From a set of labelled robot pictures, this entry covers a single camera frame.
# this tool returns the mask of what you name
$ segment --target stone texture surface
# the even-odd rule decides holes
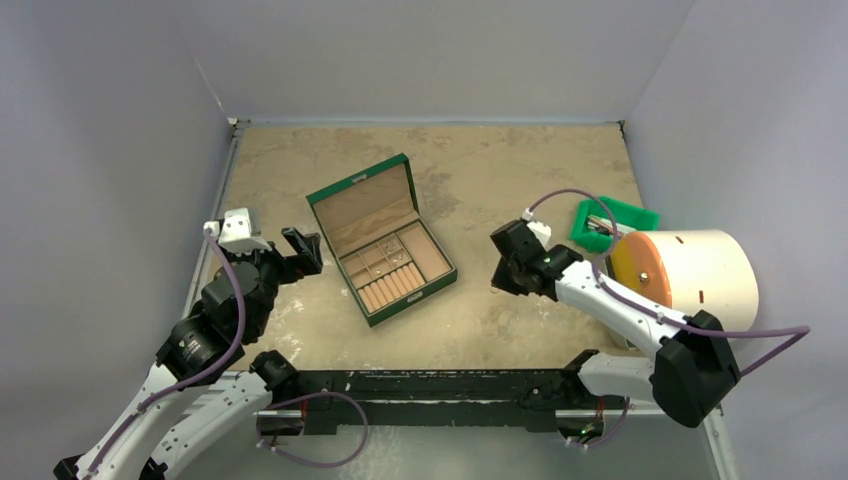
[[[577,187],[641,204],[618,125],[252,127],[227,207],[257,207],[264,236],[279,245],[285,226],[318,231],[308,193],[400,152],[457,283],[372,329],[323,245],[323,274],[280,290],[264,337],[234,369],[263,349],[301,369],[560,367],[586,348],[619,351],[589,316],[489,285],[498,260],[489,234],[541,195]],[[554,242],[573,247],[567,236],[580,200],[561,196],[539,208]]]

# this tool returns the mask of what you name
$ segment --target cylindrical container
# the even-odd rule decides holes
[[[739,243],[721,230],[633,232],[610,263],[619,283],[688,315],[706,310],[725,331],[748,330],[757,316],[754,270]]]

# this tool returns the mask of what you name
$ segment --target gray wall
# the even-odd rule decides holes
[[[848,5],[699,0],[627,130],[666,228],[722,228],[760,285],[756,329],[813,333],[727,400],[749,479],[844,478]],[[774,342],[742,348],[742,363]]]
[[[0,6],[0,477],[90,448],[181,314],[229,127],[167,8]]]
[[[694,0],[185,0],[227,115],[617,121]]]

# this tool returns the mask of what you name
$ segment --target green tray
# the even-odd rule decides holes
[[[635,207],[610,197],[601,197],[601,201],[615,215],[616,223],[642,231],[656,230],[660,226],[660,215],[657,212]],[[571,235],[568,238],[592,253],[601,253],[612,244],[612,237],[590,230],[586,225],[589,215],[609,218],[604,213],[604,209],[594,200],[583,200],[577,207],[577,215],[574,217],[574,225],[571,227]]]

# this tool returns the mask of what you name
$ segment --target open lid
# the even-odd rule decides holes
[[[418,218],[409,158],[380,162],[307,195],[337,257],[343,257]]]

